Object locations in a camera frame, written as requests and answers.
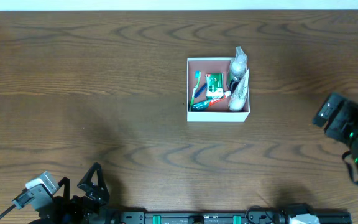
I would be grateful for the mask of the green soap bar package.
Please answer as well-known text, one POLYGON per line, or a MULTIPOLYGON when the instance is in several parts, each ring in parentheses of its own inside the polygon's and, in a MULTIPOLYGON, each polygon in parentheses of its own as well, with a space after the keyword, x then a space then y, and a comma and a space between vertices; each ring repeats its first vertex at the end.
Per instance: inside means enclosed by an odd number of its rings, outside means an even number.
POLYGON ((207 84, 207 90, 206 90, 207 99, 223 97, 224 91, 223 91, 222 73, 207 73, 206 84, 207 84))

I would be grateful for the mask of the clear foam pump bottle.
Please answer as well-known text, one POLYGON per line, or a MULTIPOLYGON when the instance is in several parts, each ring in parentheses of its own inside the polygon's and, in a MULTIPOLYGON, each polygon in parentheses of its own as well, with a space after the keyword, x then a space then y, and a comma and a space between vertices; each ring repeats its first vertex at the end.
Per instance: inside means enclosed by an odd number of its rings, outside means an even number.
POLYGON ((236 56, 231 60, 226 78, 229 91, 233 92, 238 86, 242 77, 245 75, 247 70, 247 60, 247 55, 244 53, 242 47, 237 46, 236 56))

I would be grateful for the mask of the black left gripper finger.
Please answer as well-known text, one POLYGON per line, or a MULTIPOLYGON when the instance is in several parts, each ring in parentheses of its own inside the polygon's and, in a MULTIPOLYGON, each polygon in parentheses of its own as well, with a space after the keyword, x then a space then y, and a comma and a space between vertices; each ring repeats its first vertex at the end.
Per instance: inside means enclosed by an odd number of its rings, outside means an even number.
POLYGON ((63 188, 63 200, 70 200, 70 179, 67 177, 63 177, 59 182, 58 186, 63 188))
POLYGON ((109 199, 109 192, 104 181, 101 164, 95 162, 77 184, 91 199, 109 199))

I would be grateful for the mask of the red Colgate toothpaste tube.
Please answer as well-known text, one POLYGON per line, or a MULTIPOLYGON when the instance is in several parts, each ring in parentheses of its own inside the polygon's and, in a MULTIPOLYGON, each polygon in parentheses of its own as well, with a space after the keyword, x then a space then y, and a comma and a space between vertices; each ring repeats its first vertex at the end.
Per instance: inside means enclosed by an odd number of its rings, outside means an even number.
POLYGON ((208 100, 204 100, 204 101, 200 101, 198 103, 193 104, 192 106, 190 106, 190 109, 192 111, 204 111, 207 108, 209 108, 210 106, 228 98, 229 96, 231 96, 231 92, 230 91, 226 91, 224 92, 223 96, 221 98, 212 98, 212 99, 208 99, 208 100))

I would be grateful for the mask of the green white toothbrush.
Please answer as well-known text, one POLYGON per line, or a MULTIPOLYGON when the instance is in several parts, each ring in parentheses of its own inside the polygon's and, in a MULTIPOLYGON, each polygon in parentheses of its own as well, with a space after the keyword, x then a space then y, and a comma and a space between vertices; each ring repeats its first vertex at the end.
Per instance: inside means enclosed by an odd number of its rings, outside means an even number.
POLYGON ((200 70, 197 70, 195 72, 195 79, 196 79, 196 84, 193 88, 193 91, 192 91, 192 94, 191 94, 191 101, 190 101, 190 107, 193 106, 193 103, 194 103, 194 99, 195 99, 195 94, 197 92, 197 89, 200 85, 200 80, 201 80, 201 71, 200 70))

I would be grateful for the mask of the white lotion tube with leaves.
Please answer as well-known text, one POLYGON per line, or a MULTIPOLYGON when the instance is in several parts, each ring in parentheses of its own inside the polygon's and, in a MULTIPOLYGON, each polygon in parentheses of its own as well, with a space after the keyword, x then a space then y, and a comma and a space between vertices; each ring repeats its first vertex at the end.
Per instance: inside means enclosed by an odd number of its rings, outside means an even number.
POLYGON ((249 69, 246 70, 244 76, 241 78, 231 95, 231 99, 228 104, 230 111, 241 111, 243 109, 248 96, 248 79, 249 69))

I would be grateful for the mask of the blue disposable razor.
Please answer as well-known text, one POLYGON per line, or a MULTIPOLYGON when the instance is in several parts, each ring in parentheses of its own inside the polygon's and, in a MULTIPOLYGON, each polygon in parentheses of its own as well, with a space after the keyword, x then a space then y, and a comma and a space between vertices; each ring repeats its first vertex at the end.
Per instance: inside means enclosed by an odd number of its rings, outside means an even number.
POLYGON ((207 88, 207 83, 205 83, 200 89, 197 90, 197 92, 195 93, 195 98, 199 97, 200 94, 202 94, 202 92, 204 92, 206 88, 207 88))

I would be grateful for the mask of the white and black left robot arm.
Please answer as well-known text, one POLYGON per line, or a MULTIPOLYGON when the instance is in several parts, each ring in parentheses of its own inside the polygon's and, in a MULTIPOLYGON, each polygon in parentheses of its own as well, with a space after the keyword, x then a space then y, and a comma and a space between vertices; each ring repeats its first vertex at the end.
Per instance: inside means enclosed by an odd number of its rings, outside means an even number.
POLYGON ((120 214, 108 207, 110 194, 104 181, 101 165, 95 162, 77 184, 85 194, 70 195, 70 179, 62 178, 57 188, 46 185, 31 188, 30 204, 39 213, 36 223, 100 223, 118 224, 120 214))

